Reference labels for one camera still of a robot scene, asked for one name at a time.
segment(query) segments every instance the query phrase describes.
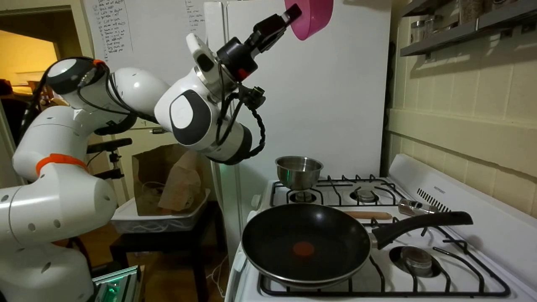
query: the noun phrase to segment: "orange ring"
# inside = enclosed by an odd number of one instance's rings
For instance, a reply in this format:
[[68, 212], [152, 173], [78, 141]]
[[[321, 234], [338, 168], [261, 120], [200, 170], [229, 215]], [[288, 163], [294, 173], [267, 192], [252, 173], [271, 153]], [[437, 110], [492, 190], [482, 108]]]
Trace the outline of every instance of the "orange ring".
[[38, 162], [36, 165], [36, 172], [38, 175], [41, 175], [41, 170], [44, 167], [48, 167], [49, 163], [59, 163], [59, 165], [78, 165], [78, 167], [83, 167], [85, 170], [88, 168], [85, 162], [78, 160], [78, 158], [73, 158], [73, 157], [68, 157], [68, 155], [59, 155], [59, 153], [51, 153], [51, 157]]

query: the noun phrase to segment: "small pot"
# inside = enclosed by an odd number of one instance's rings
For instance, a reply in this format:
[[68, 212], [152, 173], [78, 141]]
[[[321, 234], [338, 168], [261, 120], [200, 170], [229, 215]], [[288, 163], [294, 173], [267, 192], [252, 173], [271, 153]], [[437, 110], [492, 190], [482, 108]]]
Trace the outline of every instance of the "small pot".
[[276, 162], [279, 180], [293, 192], [311, 190], [321, 175], [323, 165], [306, 157], [284, 157]]

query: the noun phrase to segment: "frying pan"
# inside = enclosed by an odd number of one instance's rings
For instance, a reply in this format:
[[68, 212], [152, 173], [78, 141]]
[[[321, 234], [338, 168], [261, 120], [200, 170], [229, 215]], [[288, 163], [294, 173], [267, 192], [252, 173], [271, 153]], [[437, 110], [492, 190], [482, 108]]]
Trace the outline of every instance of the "frying pan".
[[323, 287], [356, 274], [372, 249], [383, 249], [410, 230], [439, 225], [472, 225], [472, 217], [465, 212], [422, 215], [368, 234], [340, 210], [286, 205], [254, 217], [242, 247], [262, 274], [289, 286]]

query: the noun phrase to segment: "gas stove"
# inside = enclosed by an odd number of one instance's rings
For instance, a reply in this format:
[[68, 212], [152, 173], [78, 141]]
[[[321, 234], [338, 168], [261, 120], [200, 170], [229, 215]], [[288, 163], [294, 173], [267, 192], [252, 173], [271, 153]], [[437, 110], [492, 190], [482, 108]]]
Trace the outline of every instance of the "gas stove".
[[[418, 207], [412, 209], [417, 212], [408, 209], [402, 212], [402, 202], [412, 202]], [[469, 212], [476, 224], [408, 232], [382, 251], [373, 249], [370, 261], [353, 277], [319, 289], [283, 286], [261, 274], [239, 249], [227, 301], [365, 297], [368, 301], [412, 297], [536, 301], [537, 297], [537, 257], [534, 256], [537, 222], [408, 157], [395, 160], [388, 178], [328, 177], [308, 192], [291, 192], [283, 183], [271, 182], [261, 209], [251, 217], [271, 207], [294, 204], [366, 214], [360, 224], [370, 232], [387, 224], [398, 224], [410, 215], [427, 215], [420, 212], [424, 207], [435, 212]]]

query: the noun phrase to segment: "pot handle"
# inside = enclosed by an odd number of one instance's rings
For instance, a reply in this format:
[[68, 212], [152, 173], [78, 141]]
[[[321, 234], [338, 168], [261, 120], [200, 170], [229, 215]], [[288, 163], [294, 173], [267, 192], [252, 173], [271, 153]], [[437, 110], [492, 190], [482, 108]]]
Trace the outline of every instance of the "pot handle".
[[390, 245], [395, 239], [402, 237], [407, 232], [440, 225], [474, 225], [474, 220], [467, 212], [412, 217], [398, 224], [383, 225], [373, 230], [373, 235], [377, 237], [377, 249]]

